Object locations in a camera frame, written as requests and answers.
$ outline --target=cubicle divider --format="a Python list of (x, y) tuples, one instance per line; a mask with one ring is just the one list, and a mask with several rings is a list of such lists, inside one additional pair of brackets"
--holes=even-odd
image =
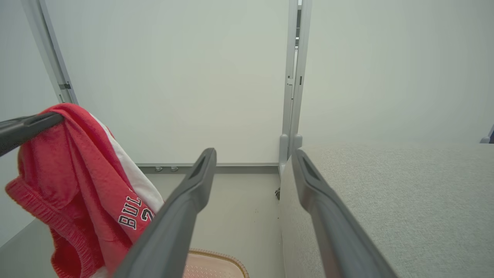
[(479, 143), (488, 135), (494, 122), (494, 2), (312, 5), (306, 63), (303, 54), (297, 64), (297, 77), (304, 72), (304, 78), (294, 98), (292, 149), (302, 146), (302, 136), (310, 145)]
[(33, 1), (79, 105), (139, 166), (212, 146), (218, 166), (281, 172), (302, 138), (478, 142), (492, 126), (491, 3)]

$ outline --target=floor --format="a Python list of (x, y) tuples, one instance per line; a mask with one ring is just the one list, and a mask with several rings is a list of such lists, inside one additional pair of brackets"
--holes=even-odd
[[(185, 174), (146, 176), (167, 198)], [(216, 174), (209, 203), (198, 215), (191, 248), (234, 256), (251, 278), (284, 278), (277, 173)], [(33, 221), (0, 249), (2, 277), (56, 277), (53, 246), (43, 223)]]

